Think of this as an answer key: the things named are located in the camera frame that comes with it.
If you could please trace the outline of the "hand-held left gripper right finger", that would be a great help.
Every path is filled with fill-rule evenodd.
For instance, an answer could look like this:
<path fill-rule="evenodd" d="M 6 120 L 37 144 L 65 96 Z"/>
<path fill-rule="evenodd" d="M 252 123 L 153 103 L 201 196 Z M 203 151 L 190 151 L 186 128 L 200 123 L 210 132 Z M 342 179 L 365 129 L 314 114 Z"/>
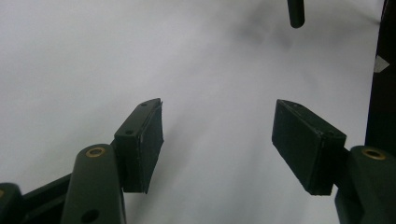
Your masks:
<path fill-rule="evenodd" d="M 330 195 L 347 136 L 303 105 L 278 99 L 272 131 L 276 150 L 311 195 Z"/>

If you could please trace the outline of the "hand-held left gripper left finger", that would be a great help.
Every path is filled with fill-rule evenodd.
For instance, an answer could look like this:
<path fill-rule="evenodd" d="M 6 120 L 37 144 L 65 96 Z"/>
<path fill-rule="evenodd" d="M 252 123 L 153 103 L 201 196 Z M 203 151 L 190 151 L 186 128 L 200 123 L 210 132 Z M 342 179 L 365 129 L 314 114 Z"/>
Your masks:
<path fill-rule="evenodd" d="M 162 101 L 139 104 L 114 134 L 124 192 L 147 193 L 163 145 Z"/>

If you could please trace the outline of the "black-handled metal tool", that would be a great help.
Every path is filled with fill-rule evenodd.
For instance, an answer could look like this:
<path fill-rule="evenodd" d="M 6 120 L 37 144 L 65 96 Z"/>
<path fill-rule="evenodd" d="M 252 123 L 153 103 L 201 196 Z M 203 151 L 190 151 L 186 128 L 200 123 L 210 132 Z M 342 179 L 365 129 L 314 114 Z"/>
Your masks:
<path fill-rule="evenodd" d="M 305 22 L 304 0 L 287 0 L 292 28 L 301 28 Z"/>

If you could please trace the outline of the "white paper tag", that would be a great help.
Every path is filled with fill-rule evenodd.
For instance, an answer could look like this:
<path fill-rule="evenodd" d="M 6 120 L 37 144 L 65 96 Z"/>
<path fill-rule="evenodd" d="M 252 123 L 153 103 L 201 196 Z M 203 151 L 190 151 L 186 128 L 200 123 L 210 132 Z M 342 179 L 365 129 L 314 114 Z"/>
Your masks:
<path fill-rule="evenodd" d="M 375 73 L 379 74 L 388 67 L 389 67 L 389 63 L 385 59 L 383 59 L 379 55 L 375 56 L 375 66 L 374 66 Z"/>

